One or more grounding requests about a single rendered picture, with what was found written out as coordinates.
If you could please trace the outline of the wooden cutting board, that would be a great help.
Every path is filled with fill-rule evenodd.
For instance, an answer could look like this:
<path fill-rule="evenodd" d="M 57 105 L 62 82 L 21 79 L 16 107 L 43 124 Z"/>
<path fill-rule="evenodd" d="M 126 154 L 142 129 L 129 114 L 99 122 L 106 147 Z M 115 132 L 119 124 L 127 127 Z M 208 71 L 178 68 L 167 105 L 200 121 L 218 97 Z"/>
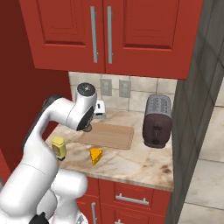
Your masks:
<path fill-rule="evenodd" d="M 133 136 L 133 127 L 93 122 L 92 130 L 83 132 L 77 142 L 127 151 L 131 147 Z"/>

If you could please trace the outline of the yellow cheese wedge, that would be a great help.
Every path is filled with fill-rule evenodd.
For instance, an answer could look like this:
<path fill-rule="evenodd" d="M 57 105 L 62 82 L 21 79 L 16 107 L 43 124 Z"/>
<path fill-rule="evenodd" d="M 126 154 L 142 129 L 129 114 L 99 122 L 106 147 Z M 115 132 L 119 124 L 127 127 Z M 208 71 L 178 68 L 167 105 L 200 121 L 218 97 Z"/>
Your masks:
<path fill-rule="evenodd" d="M 98 149 L 98 148 L 91 148 L 89 153 L 90 153 L 92 165 L 96 165 L 103 155 L 102 149 Z"/>

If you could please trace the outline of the tall red cabinet panel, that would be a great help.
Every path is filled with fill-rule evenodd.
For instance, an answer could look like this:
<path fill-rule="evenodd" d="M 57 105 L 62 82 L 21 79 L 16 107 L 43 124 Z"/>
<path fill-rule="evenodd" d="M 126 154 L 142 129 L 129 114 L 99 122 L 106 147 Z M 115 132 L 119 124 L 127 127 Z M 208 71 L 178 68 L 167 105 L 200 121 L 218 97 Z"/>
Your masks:
<path fill-rule="evenodd" d="M 22 144 L 44 100 L 71 99 L 68 73 L 34 67 L 18 0 L 0 0 L 0 179 L 22 157 Z"/>

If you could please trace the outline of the red base cupboard door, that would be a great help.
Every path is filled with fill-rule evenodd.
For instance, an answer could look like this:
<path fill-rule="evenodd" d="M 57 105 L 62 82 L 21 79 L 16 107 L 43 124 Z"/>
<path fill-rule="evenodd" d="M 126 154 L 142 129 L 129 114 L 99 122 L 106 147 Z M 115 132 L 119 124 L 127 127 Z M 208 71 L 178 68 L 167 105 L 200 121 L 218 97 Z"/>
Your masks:
<path fill-rule="evenodd" d="M 101 202 L 99 193 L 99 181 L 97 178 L 87 178 L 87 191 L 79 199 L 77 205 L 82 213 L 86 216 L 88 223 L 93 224 L 91 203 L 95 202 L 96 224 L 102 224 L 101 221 Z"/>

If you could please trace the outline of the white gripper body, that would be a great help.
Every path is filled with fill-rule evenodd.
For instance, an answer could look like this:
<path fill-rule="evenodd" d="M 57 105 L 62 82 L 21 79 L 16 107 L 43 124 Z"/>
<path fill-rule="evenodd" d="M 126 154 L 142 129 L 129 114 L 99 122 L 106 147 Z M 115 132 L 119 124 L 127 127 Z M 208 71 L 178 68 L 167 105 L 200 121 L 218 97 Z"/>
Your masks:
<path fill-rule="evenodd" d="M 94 118 L 105 118 L 106 117 L 106 107 L 104 101 L 97 100 L 94 110 Z"/>

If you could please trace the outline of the yellow condiment bottle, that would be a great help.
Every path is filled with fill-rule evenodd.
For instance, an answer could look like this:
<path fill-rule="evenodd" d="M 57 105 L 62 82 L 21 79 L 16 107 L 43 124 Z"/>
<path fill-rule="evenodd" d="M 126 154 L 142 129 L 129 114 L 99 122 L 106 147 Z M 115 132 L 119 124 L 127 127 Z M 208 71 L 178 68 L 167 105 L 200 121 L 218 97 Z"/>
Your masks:
<path fill-rule="evenodd" d="M 52 139 L 52 149 L 58 160 L 63 161 L 67 155 L 67 148 L 63 138 L 55 136 Z"/>

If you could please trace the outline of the dark brown toaster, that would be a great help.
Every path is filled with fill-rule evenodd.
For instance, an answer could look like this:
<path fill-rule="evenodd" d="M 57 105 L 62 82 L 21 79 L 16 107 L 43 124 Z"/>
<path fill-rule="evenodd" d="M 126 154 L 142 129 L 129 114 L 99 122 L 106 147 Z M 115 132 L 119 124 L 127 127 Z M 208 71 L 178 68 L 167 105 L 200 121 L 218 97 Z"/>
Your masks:
<path fill-rule="evenodd" d="M 162 149 L 172 132 L 171 99 L 163 94 L 148 97 L 143 118 L 143 143 L 151 148 Z"/>

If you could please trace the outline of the grey wall socket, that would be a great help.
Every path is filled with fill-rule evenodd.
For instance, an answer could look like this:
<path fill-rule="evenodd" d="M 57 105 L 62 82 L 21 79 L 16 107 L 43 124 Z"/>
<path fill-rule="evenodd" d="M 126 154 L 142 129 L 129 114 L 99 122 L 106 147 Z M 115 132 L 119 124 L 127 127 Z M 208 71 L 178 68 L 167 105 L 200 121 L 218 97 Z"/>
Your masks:
<path fill-rule="evenodd" d="M 101 94 L 106 96 L 112 95 L 112 80 L 101 79 Z"/>
<path fill-rule="evenodd" d="M 130 98 L 131 81 L 119 80 L 119 96 L 122 98 Z"/>

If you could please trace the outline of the red drawer front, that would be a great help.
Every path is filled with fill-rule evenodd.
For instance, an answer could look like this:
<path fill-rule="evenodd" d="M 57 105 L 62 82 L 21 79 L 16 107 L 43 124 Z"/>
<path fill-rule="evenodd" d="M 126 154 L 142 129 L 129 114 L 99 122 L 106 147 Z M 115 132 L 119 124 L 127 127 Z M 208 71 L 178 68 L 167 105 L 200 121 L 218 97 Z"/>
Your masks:
<path fill-rule="evenodd" d="M 147 214 L 166 216 L 171 195 L 170 192 L 102 179 L 99 180 L 99 188 L 101 202 L 103 204 L 133 209 Z M 116 195 L 119 193 L 124 197 L 132 199 L 142 200 L 146 198 L 150 204 L 145 206 L 118 200 L 116 199 Z"/>
<path fill-rule="evenodd" d="M 114 224 L 118 220 L 124 224 L 164 224 L 165 217 L 118 206 L 101 205 L 101 224 Z"/>

